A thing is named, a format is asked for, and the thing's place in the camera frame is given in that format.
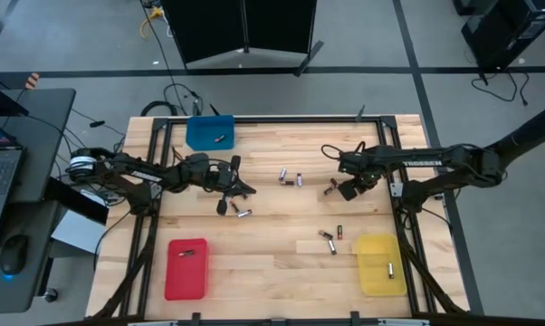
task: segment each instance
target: blue bin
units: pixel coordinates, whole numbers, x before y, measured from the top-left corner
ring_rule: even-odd
[[[216,142],[215,139],[225,135]],[[234,116],[192,117],[186,123],[186,143],[193,150],[224,150],[234,147]]]

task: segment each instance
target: black partition panel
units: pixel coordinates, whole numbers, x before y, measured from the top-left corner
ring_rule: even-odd
[[[240,0],[162,0],[184,63],[244,47]]]
[[[317,0],[247,0],[250,47],[308,53]]]

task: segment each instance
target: wooden tabletop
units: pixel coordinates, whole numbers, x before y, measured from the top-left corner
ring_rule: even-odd
[[[398,115],[403,148],[426,147],[418,115]],[[153,118],[132,118],[124,151],[146,158]],[[186,125],[176,125],[172,145],[182,155],[193,151],[185,142]],[[221,194],[189,187],[181,194],[164,194],[148,293],[149,320],[189,320],[193,312],[203,319],[348,318],[359,311],[362,318],[408,317],[407,297],[367,297],[359,285],[358,236],[396,233],[387,181],[356,199],[346,202],[339,192],[324,196],[329,179],[350,176],[337,172],[338,162],[324,157],[320,146],[331,144],[353,150],[364,140],[378,144],[377,128],[369,123],[251,123],[235,127],[235,147],[211,151],[211,158],[242,157],[241,179],[257,190],[247,200],[236,200],[253,214],[238,218],[232,209],[227,216],[216,214]],[[159,162],[161,143],[157,144]],[[392,144],[389,133],[387,143]],[[287,178],[302,173],[302,187],[282,187],[278,177],[287,168]],[[410,178],[433,177],[431,168],[410,168]],[[424,207],[445,216],[441,201],[429,199]],[[128,207],[113,207],[108,225],[123,216]],[[447,224],[421,213],[417,216],[428,267],[450,297],[467,309],[464,285]],[[111,297],[126,272],[134,216],[126,218],[101,244],[87,315],[98,311]],[[336,234],[343,225],[343,240],[335,241],[331,255],[318,231]],[[142,235],[142,244],[147,229]],[[210,249],[208,294],[199,301],[166,301],[167,244],[173,239],[205,238]],[[419,274],[414,269],[422,310],[425,307]],[[135,312],[139,280],[132,292],[130,311]]]

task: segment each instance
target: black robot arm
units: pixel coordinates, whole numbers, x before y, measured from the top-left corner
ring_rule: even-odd
[[[97,184],[125,197],[132,214],[148,214],[154,194],[151,185],[158,190],[172,193],[184,191],[188,185],[202,187],[206,192],[221,192],[223,198],[216,211],[226,214],[226,199],[255,194],[256,190],[240,180],[240,157],[233,156],[230,163],[196,153],[182,159],[174,167],[163,168],[141,158],[125,153],[113,153],[106,149],[78,149],[72,153],[67,172],[76,185]],[[124,176],[137,177],[142,183],[132,183]]]
[[[450,168],[427,181],[410,180],[397,185],[395,197],[402,207],[418,213],[428,197],[465,186],[494,187],[502,183],[506,168],[519,156],[545,142],[545,110],[503,139],[485,148],[459,144],[441,149],[395,149],[361,142],[354,151],[339,151],[339,172],[353,176],[339,185],[347,200],[373,188],[378,180],[400,168]]]

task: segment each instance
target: yellow bin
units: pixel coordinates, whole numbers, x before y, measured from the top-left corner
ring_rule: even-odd
[[[357,240],[361,289],[368,296],[405,295],[406,279],[397,238],[390,234],[362,235]],[[393,264],[393,278],[389,277]]]

